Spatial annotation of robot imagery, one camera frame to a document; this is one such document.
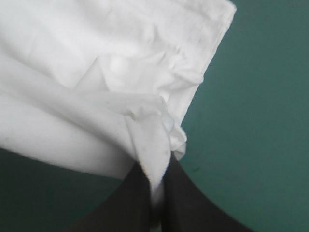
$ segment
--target dark green background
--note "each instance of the dark green background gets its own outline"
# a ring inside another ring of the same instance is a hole
[[[183,122],[181,163],[256,231],[308,232],[309,1],[233,2],[235,19]],[[57,231],[119,183],[1,150],[0,231]]]

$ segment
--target white fabric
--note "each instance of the white fabric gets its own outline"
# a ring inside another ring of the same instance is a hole
[[[226,0],[0,0],[0,146],[158,187],[228,29]]]

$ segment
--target white towel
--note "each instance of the white towel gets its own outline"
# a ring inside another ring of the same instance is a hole
[[[0,146],[156,191],[235,6],[227,0],[1,0]]]

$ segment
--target white cloth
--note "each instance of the white cloth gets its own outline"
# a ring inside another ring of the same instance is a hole
[[[0,0],[0,146],[93,174],[137,160],[154,192],[235,6]]]

